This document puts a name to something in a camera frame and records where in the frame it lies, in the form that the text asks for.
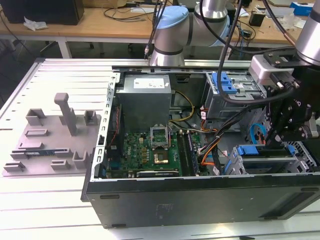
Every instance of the sticker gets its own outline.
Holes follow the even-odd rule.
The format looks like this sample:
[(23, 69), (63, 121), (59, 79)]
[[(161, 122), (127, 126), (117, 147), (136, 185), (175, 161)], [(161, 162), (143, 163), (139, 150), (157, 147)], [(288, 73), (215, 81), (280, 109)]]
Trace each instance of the sticker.
[(223, 154), (225, 157), (227, 157), (227, 156), (228, 156), (228, 151), (227, 151), (227, 150), (224, 150), (224, 151), (222, 151), (222, 154)]
[(238, 88), (238, 89), (243, 89), (243, 88), (244, 88), (244, 86), (242, 85), (242, 83), (234, 83), (233, 86), (234, 86), (235, 88)]
[(40, 155), (40, 153), (39, 152), (25, 152), (24, 153), (25, 155)]
[(202, 111), (201, 112), (201, 119), (203, 119), (203, 120), (206, 120), (207, 118), (206, 118), (206, 112), (205, 111)]
[(164, 89), (163, 78), (136, 78), (133, 83), (134, 89)]
[(216, 166), (213, 167), (213, 172), (216, 176), (220, 175), (220, 171), (218, 170), (218, 168), (216, 168)]

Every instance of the blue latch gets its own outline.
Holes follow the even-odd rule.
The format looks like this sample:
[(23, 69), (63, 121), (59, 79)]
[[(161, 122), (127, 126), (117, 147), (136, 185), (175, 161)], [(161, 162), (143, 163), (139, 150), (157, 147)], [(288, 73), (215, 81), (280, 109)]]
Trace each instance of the blue latch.
[(236, 148), (236, 150), (238, 151), (238, 154), (239, 154), (239, 155), (245, 154), (245, 153), (244, 153), (244, 150), (242, 149), (241, 146), (238, 146), (238, 147)]
[(294, 155), (296, 154), (296, 149), (295, 149), (294, 146), (292, 146), (291, 144), (289, 144), (289, 145), (287, 146), (287, 148), (288, 148), (289, 152), (291, 153), (291, 156), (294, 156)]
[(259, 154), (256, 146), (254, 145), (241, 145), (237, 147), (237, 151), (239, 155), (258, 155)]
[[(212, 73), (212, 82), (216, 86), (216, 90), (219, 93), (218, 74), (216, 72)], [(236, 94), (238, 92), (237, 89), (235, 89), (232, 85), (232, 80), (227, 76), (226, 72), (221, 73), (221, 86), (226, 94)]]

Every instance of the yellow wire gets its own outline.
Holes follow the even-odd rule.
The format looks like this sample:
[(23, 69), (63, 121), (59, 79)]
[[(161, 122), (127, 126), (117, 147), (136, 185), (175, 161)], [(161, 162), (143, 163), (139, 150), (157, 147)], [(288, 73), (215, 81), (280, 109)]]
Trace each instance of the yellow wire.
[(192, 111), (190, 112), (190, 115), (187, 116), (187, 117), (179, 118), (179, 119), (171, 119), (171, 120), (169, 120), (169, 122), (182, 122), (182, 121), (186, 121), (186, 120), (192, 118), (192, 116), (193, 116), (194, 113), (195, 113), (195, 106), (192, 104), (192, 102), (190, 101), (190, 99), (189, 99), (186, 95), (184, 95), (182, 92), (177, 91), (177, 90), (176, 90), (176, 92), (179, 93), (179, 94), (181, 94), (181, 95), (190, 103), (191, 108), (192, 108)]

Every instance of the metal table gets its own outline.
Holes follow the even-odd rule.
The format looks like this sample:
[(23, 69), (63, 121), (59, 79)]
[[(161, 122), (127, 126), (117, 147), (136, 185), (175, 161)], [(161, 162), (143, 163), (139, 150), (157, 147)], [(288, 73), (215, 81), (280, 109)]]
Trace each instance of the metal table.
[[(189, 66), (217, 67), (218, 61), (186, 61)], [(76, 114), (103, 109), (104, 76), (111, 65), (144, 65), (128, 59), (46, 59), (33, 64), (0, 110), (0, 167), (22, 134), (29, 108), (60, 114), (53, 103), (57, 91), (69, 94)], [(225, 66), (249, 66), (227, 61)], [(204, 225), (104, 229), (90, 203), (80, 200), (85, 177), (0, 177), (0, 239), (255, 239), (318, 240), (320, 200), (288, 220)]]

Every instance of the desktop computer case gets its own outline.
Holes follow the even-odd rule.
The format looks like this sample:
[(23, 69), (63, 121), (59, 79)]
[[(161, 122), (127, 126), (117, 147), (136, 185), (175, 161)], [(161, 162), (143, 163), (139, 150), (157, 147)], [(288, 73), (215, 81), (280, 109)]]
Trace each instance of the desktop computer case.
[(84, 14), (82, 0), (1, 0), (10, 23), (20, 24), (24, 17), (47, 24), (77, 25)]

